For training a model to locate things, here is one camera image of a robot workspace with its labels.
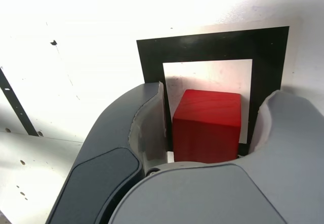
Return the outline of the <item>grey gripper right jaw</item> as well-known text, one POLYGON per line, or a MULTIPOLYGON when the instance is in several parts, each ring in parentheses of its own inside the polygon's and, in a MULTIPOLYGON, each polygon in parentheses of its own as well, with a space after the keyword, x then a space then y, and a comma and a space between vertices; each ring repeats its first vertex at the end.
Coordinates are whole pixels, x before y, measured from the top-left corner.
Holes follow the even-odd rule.
POLYGON ((315 106, 273 92, 251 147, 236 160, 146 177, 110 223, 323 223, 323 115, 315 106))

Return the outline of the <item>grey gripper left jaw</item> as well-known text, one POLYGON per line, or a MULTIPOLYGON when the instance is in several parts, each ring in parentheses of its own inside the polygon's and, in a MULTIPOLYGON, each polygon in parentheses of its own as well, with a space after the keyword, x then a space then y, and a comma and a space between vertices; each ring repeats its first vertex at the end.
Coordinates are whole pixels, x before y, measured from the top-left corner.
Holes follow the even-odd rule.
POLYGON ((167 162, 164 86, 139 85, 98 117, 47 223, 108 223, 149 169, 167 162))

